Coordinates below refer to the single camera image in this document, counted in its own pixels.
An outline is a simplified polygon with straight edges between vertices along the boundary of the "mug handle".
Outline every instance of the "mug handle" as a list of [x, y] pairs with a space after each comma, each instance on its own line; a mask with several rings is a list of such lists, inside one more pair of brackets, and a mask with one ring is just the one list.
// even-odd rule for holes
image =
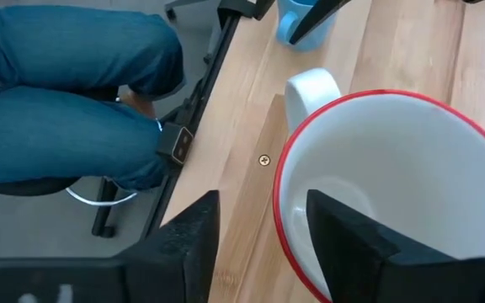
[[276, 31], [276, 39], [283, 43], [290, 44], [290, 37], [288, 35], [293, 33], [293, 28], [295, 28], [298, 20], [299, 17], [296, 13], [288, 11], [280, 21], [280, 25]]
[[314, 68], [291, 77], [285, 85], [285, 116], [290, 134], [309, 115], [340, 98], [333, 76], [324, 68]]

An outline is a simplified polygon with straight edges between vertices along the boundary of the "gray floor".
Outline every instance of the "gray floor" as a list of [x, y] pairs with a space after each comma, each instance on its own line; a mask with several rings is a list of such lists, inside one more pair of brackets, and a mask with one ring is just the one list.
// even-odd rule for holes
[[[218, 1], [210, 0], [188, 7], [175, 8], [184, 48], [185, 69], [189, 84], [178, 94], [159, 101], [157, 112], [167, 113], [189, 96], [205, 72], [202, 61], [207, 52], [211, 26]], [[116, 10], [141, 11], [163, 15], [164, 2], [158, 0], [0, 0], [0, 6], [30, 4], [65, 4]], [[83, 178], [74, 188], [94, 198], [99, 180]], [[125, 205], [116, 206], [110, 219], [117, 223], [118, 234], [102, 239], [90, 234], [96, 209], [77, 202], [65, 193], [35, 198], [0, 195], [0, 257], [109, 256], [135, 242], [140, 236], [153, 194], [140, 194]]]

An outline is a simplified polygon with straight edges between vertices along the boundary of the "blue jeans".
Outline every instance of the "blue jeans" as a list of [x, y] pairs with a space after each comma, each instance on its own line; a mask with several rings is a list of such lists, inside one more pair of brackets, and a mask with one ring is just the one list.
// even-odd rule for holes
[[157, 15], [89, 8], [0, 8], [0, 183], [105, 176], [158, 186], [155, 120], [67, 91], [128, 84], [151, 98], [184, 82], [177, 35]]

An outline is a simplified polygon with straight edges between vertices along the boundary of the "wooden desk surface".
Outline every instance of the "wooden desk surface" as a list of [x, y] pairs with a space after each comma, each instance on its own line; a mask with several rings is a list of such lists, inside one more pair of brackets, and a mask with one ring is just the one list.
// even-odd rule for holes
[[214, 303], [315, 300], [291, 270], [275, 235], [267, 185], [274, 153], [264, 176], [250, 178], [256, 175], [263, 138], [274, 138], [262, 134], [262, 129], [274, 130], [266, 120], [281, 124], [271, 104], [277, 104], [272, 100], [284, 92], [289, 77], [323, 66], [342, 93], [372, 88], [421, 92], [485, 128], [485, 1], [467, 6], [459, 0], [353, 0], [339, 12], [328, 43], [309, 54], [279, 45], [276, 23], [276, 7], [259, 22], [240, 21], [164, 218], [173, 218], [207, 190], [220, 190]]

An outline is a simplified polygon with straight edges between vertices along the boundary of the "leg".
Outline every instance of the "leg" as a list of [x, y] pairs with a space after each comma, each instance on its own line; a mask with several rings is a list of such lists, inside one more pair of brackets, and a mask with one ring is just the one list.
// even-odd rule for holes
[[183, 53], [158, 15], [0, 8], [0, 81], [63, 91], [129, 84], [159, 98], [182, 86]]
[[16, 87], [0, 92], [0, 182], [107, 176], [122, 187], [158, 186], [157, 122], [123, 104]]

